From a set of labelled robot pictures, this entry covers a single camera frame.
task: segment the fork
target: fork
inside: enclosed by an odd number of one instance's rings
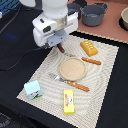
[[[57,75],[55,75],[55,74],[53,74],[53,73],[50,73],[50,74],[49,74],[49,77],[50,77],[51,79],[55,80],[55,81],[64,82],[64,83],[66,83],[66,84],[69,84],[69,85],[71,85],[71,86],[73,86],[73,87],[76,87],[76,88],[78,88],[78,89],[81,89],[81,90],[83,90],[83,91],[86,91],[86,92],[89,91],[89,88],[88,88],[88,87],[85,87],[85,86],[83,86],[83,85],[77,84],[77,83],[72,82],[72,81],[69,81],[69,80],[64,80],[64,79],[62,79],[61,77],[59,77],[59,76],[57,76]]]

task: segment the black table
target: black table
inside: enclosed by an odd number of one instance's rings
[[[0,28],[15,13],[11,11],[4,16],[0,20]],[[32,20],[40,13],[38,10],[21,10],[0,35],[1,69],[11,67],[26,51],[37,48],[33,39]],[[128,45],[78,32],[71,34],[119,47],[96,128],[128,128]],[[6,115],[10,113],[9,116],[21,121],[22,117],[31,118],[50,128],[74,128],[71,124],[16,98],[50,50],[30,52],[13,69],[0,71],[0,112]]]

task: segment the knife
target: knife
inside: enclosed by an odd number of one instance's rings
[[[69,53],[63,53],[63,54],[66,55],[66,56],[69,56],[69,57],[77,57],[77,58],[80,58],[83,61],[86,61],[86,62],[89,62],[89,63],[101,65],[101,62],[100,61],[97,61],[97,60],[92,60],[92,59],[88,59],[88,58],[85,58],[85,57],[79,57],[79,56],[72,55],[72,54],[69,54]]]
[[[76,87],[76,88],[78,88],[78,89],[81,89],[81,90],[83,90],[83,91],[86,91],[86,92],[89,91],[89,88],[88,88],[88,87],[85,87],[85,86],[83,86],[83,85],[77,84],[77,83],[72,82],[72,81],[69,81],[69,80],[68,80],[68,81],[67,81],[67,80],[64,80],[64,79],[62,79],[61,77],[59,77],[59,76],[57,76],[57,75],[55,75],[55,74],[53,74],[53,73],[50,73],[50,74],[49,74],[49,77],[50,77],[51,79],[55,80],[55,81],[60,81],[60,82],[67,83],[67,84],[69,84],[69,85],[71,85],[71,86],[73,86],[73,87]]]

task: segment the yellow package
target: yellow package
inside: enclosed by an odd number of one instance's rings
[[[74,114],[73,90],[64,90],[64,114]]]
[[[98,53],[98,50],[94,47],[94,45],[89,41],[84,41],[80,43],[81,47],[87,53],[88,56],[92,56]]]

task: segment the woven placemat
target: woven placemat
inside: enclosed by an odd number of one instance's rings
[[[80,42],[85,40],[87,39],[69,35],[67,40],[63,42],[63,48],[68,53],[88,57],[80,46]],[[60,76],[58,67],[67,58],[58,48],[53,48],[30,79],[30,81],[38,80],[43,96],[35,100],[29,100],[23,89],[17,98],[76,127],[95,128],[118,47],[96,41],[91,42],[98,49],[99,53],[88,58],[101,61],[102,65],[85,62],[88,72],[82,80],[77,81],[77,83],[89,87],[89,92],[79,90],[63,82],[56,82],[49,78],[49,73]],[[75,106],[75,114],[73,115],[64,114],[64,90],[73,90]]]

